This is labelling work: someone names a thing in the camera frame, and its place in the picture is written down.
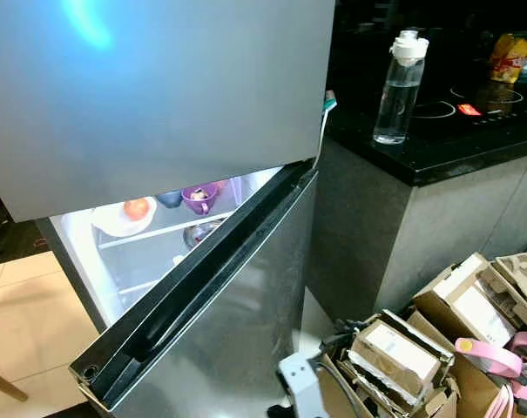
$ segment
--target clear plastic bottle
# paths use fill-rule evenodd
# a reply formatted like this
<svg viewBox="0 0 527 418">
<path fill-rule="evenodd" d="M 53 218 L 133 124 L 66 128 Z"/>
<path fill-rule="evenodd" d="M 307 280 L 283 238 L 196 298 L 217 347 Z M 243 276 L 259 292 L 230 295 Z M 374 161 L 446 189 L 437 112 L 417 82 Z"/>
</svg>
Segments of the clear plastic bottle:
<svg viewBox="0 0 527 418">
<path fill-rule="evenodd" d="M 415 30 L 402 30 L 395 39 L 390 49 L 393 59 L 375 122 L 375 141 L 400 144 L 406 138 L 422 80 L 428 44 L 427 39 L 417 37 Z"/>
</svg>

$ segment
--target stainless steel refrigerator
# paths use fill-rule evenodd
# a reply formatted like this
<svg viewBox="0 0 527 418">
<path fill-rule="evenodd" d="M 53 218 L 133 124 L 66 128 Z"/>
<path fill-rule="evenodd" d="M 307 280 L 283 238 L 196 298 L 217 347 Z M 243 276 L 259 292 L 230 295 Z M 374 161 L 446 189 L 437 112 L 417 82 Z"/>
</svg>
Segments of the stainless steel refrigerator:
<svg viewBox="0 0 527 418">
<path fill-rule="evenodd" d="M 0 196 L 38 219 L 104 330 L 71 365 L 103 414 L 264 416 L 280 400 L 333 9 L 0 0 Z"/>
</svg>

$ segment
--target freezer door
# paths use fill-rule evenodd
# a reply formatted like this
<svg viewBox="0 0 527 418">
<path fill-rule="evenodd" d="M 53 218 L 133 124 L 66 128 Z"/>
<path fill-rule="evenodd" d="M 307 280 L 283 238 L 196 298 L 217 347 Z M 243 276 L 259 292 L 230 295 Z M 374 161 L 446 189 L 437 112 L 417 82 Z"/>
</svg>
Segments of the freezer door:
<svg viewBox="0 0 527 418">
<path fill-rule="evenodd" d="M 197 263 L 186 286 L 172 277 L 180 263 L 71 365 L 99 409 L 245 418 L 280 402 L 275 369 L 297 348 L 315 182 L 306 167 L 283 169 L 199 245 L 210 247 L 202 260 L 183 262 Z"/>
<path fill-rule="evenodd" d="M 37 219 L 317 153 L 334 0 L 0 0 L 0 195 Z"/>
</svg>

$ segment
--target induction cooktop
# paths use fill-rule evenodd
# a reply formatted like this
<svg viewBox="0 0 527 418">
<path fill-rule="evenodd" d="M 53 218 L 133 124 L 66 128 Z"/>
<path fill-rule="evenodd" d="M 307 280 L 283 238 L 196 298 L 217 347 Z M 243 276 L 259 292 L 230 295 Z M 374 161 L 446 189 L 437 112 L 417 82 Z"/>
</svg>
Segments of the induction cooktop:
<svg viewBox="0 0 527 418">
<path fill-rule="evenodd" d="M 428 141 L 458 140 L 497 131 L 527 130 L 527 84 L 485 80 L 455 83 L 417 102 L 409 136 Z"/>
</svg>

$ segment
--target cardboard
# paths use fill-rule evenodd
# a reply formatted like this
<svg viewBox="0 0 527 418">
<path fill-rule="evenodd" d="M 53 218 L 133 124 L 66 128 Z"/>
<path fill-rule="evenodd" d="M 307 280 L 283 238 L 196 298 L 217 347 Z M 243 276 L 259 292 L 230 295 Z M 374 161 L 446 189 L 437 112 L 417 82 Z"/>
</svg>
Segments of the cardboard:
<svg viewBox="0 0 527 418">
<path fill-rule="evenodd" d="M 344 379 L 342 374 L 337 370 L 331 359 L 329 359 L 326 354 L 321 357 L 321 361 L 331 368 L 337 379 Z M 317 377 L 319 379 L 323 405 L 325 406 L 325 410 L 329 413 L 329 416 L 332 418 L 354 418 L 355 413 L 353 407 L 338 381 L 324 368 L 319 370 Z M 374 418 L 364 406 L 360 398 L 356 396 L 354 390 L 350 388 L 348 392 L 350 393 L 352 401 L 358 408 L 359 416 L 361 418 Z"/>
<path fill-rule="evenodd" d="M 451 392 L 449 397 L 445 394 L 445 388 L 438 388 L 433 396 L 426 401 L 423 408 L 415 415 L 415 418 L 430 418 L 430 417 L 455 417 L 456 418 L 456 402 L 458 400 L 458 393 Z"/>
<path fill-rule="evenodd" d="M 497 257 L 494 267 L 527 299 L 527 253 Z"/>
<path fill-rule="evenodd" d="M 450 340 L 472 337 L 503 347 L 516 329 L 493 307 L 477 274 L 489 267 L 478 253 L 443 270 L 414 296 L 418 309 Z"/>
<path fill-rule="evenodd" d="M 363 389 L 390 416 L 411 416 L 422 407 L 433 388 L 443 384 L 454 356 L 387 310 L 374 315 L 367 323 L 368 327 L 335 364 L 349 381 Z M 386 329 L 390 335 L 382 334 Z M 398 341 L 389 347 L 387 353 L 378 348 L 382 346 L 381 338 L 375 344 L 378 342 L 378 330 L 382 332 L 380 336 L 382 334 L 386 338 L 384 342 L 387 345 L 390 345 L 391 336 Z M 401 353 L 406 353 L 406 350 L 412 358 L 401 358 Z M 417 371 L 412 370 L 416 360 L 423 360 L 428 366 L 423 368 L 421 364 L 422 370 L 420 367 Z M 413 393 L 406 389 L 411 385 L 415 385 L 411 387 Z"/>
<path fill-rule="evenodd" d="M 410 315 L 408 323 L 441 346 L 453 347 L 453 344 L 419 311 L 414 311 Z M 465 418 L 483 416 L 497 396 L 499 387 L 460 354 L 456 354 L 455 365 L 450 369 L 450 372 L 456 378 L 461 395 L 456 404 L 456 415 Z M 515 413 L 513 416 L 522 417 L 523 415 Z"/>
<path fill-rule="evenodd" d="M 441 366 L 434 355 L 382 320 L 374 321 L 359 333 L 351 350 L 414 396 L 422 392 Z"/>
<path fill-rule="evenodd" d="M 477 274 L 480 286 L 491 303 L 507 318 L 514 327 L 520 329 L 527 326 L 527 300 L 520 289 L 516 289 L 507 281 L 491 263 L 485 270 Z"/>
</svg>

